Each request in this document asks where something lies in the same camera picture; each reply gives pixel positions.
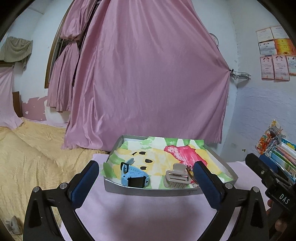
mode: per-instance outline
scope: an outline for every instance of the screw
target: screw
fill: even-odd
[[[233,185],[231,183],[225,183],[225,187],[227,189],[232,189],[233,188]]]
[[[67,188],[68,184],[67,183],[62,183],[59,187],[60,189],[65,189]]]
[[[260,192],[260,189],[258,187],[253,187],[254,192]]]
[[[38,192],[40,190],[40,187],[34,187],[33,192]]]

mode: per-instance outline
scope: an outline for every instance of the lavender tablecloth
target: lavender tablecloth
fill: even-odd
[[[108,155],[95,154],[98,163]],[[259,187],[267,208],[266,188],[261,179],[244,162],[229,163],[239,179],[236,188]],[[180,197],[126,196],[105,191],[103,177],[98,177],[84,204],[76,210],[81,221],[96,241],[195,241],[214,217],[216,210],[205,196]],[[239,213],[235,213],[222,241],[228,239]],[[61,232],[72,241],[65,226]]]

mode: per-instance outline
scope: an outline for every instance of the certificate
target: certificate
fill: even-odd
[[[296,76],[296,56],[287,56],[289,74]]]
[[[268,40],[273,40],[273,38],[274,38],[272,35],[272,32],[271,32],[271,28],[265,28],[265,29],[258,30],[258,31],[256,31],[256,34],[257,34],[257,38],[258,38],[258,43],[265,42]]]
[[[273,55],[274,75],[276,80],[290,80],[287,58],[284,55]]]
[[[259,49],[261,55],[275,55],[277,54],[276,51],[276,44],[274,41],[263,42],[259,43]]]
[[[289,39],[289,36],[282,26],[271,27],[271,31],[274,39]]]
[[[272,62],[272,57],[261,57],[260,62],[262,79],[274,80],[274,64]]]
[[[276,39],[274,42],[278,55],[296,55],[296,49],[291,39]]]

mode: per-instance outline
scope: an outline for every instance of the person's hand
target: person's hand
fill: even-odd
[[[267,205],[268,205],[269,207],[272,207],[272,204],[273,204],[273,201],[272,201],[272,200],[268,200]],[[266,211],[267,215],[269,215],[269,213],[270,213],[270,209],[268,209],[268,210]],[[284,222],[283,220],[281,220],[281,219],[279,219],[278,221],[276,221],[276,224],[275,224],[275,228],[276,228],[276,230],[277,230],[278,232],[281,232],[281,233],[283,233],[283,232],[286,230],[287,226],[288,226],[288,224],[287,224],[286,222]]]

